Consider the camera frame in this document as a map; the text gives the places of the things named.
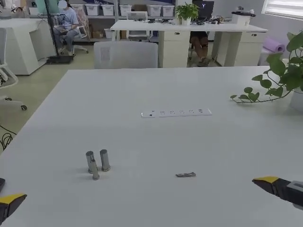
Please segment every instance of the jeans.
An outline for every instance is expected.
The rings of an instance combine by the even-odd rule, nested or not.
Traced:
[[[66,41],[66,49],[68,51],[71,51],[72,49],[72,41],[74,40],[74,37],[78,34],[76,30],[69,30],[67,34],[63,35],[62,30],[64,30],[63,26],[56,26],[53,28],[53,32],[55,34],[55,40],[57,44],[57,48],[60,49],[63,46],[63,43],[61,42],[62,38]]]

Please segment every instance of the purple yoga mat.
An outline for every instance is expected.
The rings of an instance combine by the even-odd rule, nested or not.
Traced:
[[[269,37],[265,39],[265,42],[263,43],[263,47],[274,52],[284,52],[285,51],[285,45],[277,42],[276,40],[273,40]]]

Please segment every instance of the desk drawer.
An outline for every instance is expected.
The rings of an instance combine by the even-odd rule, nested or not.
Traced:
[[[262,43],[266,38],[266,32],[243,32],[240,42],[242,43]]]
[[[165,31],[164,32],[164,41],[184,41],[184,40],[188,39],[188,42],[189,42],[189,34],[190,34],[190,32]]]

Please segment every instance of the white storage box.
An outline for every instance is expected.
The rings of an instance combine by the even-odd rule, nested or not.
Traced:
[[[114,15],[114,5],[101,5],[103,9],[104,16],[113,16]]]
[[[232,23],[242,26],[250,24],[250,16],[232,15]]]
[[[163,16],[172,17],[174,16],[174,7],[175,6],[162,6]]]
[[[71,4],[71,7],[72,7],[74,10],[83,9],[84,12],[86,13],[86,7],[85,7],[84,4]]]
[[[98,16],[99,15],[99,4],[86,4],[87,15]]]
[[[160,5],[147,5],[147,13],[152,17],[159,17],[161,15],[161,7]]]
[[[120,5],[120,12],[122,16],[127,16],[127,12],[132,11],[132,6],[131,5]]]
[[[113,37],[113,32],[109,28],[104,29],[104,31],[106,39],[111,39]]]
[[[29,13],[30,13],[30,15],[38,15],[39,14],[39,10],[38,10],[38,8],[37,7],[29,7],[28,8],[29,9]]]

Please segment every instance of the blue shirt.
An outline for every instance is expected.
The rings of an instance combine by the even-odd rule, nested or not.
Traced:
[[[79,24],[77,14],[72,8],[68,7],[67,10],[60,9],[60,13],[64,14],[64,16],[60,16],[59,21],[62,23],[65,29],[71,30],[72,25]]]

